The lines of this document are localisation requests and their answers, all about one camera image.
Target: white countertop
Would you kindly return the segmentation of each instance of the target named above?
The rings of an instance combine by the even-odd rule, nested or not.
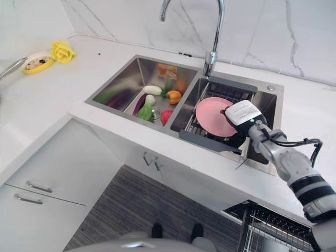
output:
[[[87,36],[72,37],[70,42],[77,53],[70,63],[54,64],[36,75],[16,72],[0,82],[0,185],[75,116],[175,159],[248,193],[252,200],[267,203],[305,222],[302,206],[277,176],[245,165],[239,167],[238,162],[84,103],[134,55],[198,68],[203,67],[202,59]],[[335,87],[221,62],[216,64],[215,71],[283,85],[281,129],[293,141],[308,137],[324,142],[315,167],[336,188],[333,168]],[[300,150],[310,156],[312,147]]]

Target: pink plate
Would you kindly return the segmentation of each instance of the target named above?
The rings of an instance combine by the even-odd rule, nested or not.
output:
[[[198,104],[196,118],[207,132],[220,137],[231,137],[237,131],[229,124],[221,111],[232,104],[232,102],[219,97],[206,98]]]

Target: cabinet handle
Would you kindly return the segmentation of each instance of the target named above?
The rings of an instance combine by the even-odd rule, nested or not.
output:
[[[42,188],[36,185],[33,185],[31,182],[27,181],[26,184],[30,187],[30,188],[34,188],[34,189],[38,189],[47,193],[52,193],[53,191],[50,188]]]
[[[145,160],[145,163],[146,163],[146,165],[147,166],[150,166],[152,163],[153,163],[153,160],[151,160],[151,161],[149,161],[148,162],[148,160],[147,160],[147,158],[146,158],[146,155],[147,155],[147,151],[145,151],[144,153],[143,153],[143,159]]]
[[[39,204],[39,205],[42,205],[42,204],[43,204],[43,202],[40,201],[40,200],[32,201],[32,200],[29,200],[29,199],[27,199],[27,198],[22,198],[22,197],[20,197],[20,196],[17,195],[17,194],[14,194],[14,197],[17,198],[19,201],[25,201],[25,202],[30,202],[30,203]]]
[[[160,163],[158,157],[155,159],[154,164],[155,164],[155,167],[156,167],[157,171],[160,171],[160,170],[161,170],[161,167],[163,166],[163,164]]]

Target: cabinet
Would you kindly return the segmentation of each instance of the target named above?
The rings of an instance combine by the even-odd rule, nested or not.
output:
[[[93,206],[121,165],[91,128],[71,120],[6,184]]]
[[[0,251],[60,252],[87,213],[84,206],[3,185],[0,187]]]
[[[218,213],[248,199],[246,195],[215,178],[114,133],[95,126],[92,128],[104,140],[111,152],[125,164]]]
[[[124,164],[158,182],[164,182],[155,161],[157,159],[155,152],[99,127],[92,128]]]
[[[167,186],[217,213],[248,199],[246,195],[215,178],[168,157],[159,154],[156,156],[163,181]]]

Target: wooden floor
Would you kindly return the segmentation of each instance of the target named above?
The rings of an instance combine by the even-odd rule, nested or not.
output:
[[[217,251],[236,251],[240,226],[182,194],[123,166],[98,199],[65,250],[117,239],[132,231],[151,233],[160,222],[164,238],[190,242],[195,223]]]

